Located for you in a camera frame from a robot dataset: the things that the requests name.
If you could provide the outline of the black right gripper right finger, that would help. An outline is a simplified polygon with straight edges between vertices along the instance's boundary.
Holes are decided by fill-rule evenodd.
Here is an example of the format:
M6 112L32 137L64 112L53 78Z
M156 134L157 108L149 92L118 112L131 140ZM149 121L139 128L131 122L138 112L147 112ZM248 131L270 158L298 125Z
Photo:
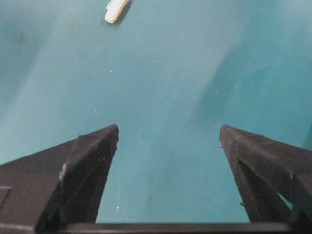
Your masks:
M250 222L312 221L312 153L229 125L219 139Z

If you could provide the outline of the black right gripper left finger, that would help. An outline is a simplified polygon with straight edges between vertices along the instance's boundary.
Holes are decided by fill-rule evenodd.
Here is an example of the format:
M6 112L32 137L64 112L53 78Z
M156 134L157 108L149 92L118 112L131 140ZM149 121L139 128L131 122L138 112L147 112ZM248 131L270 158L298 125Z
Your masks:
M119 128L112 124L0 167L0 229L44 232L94 223Z

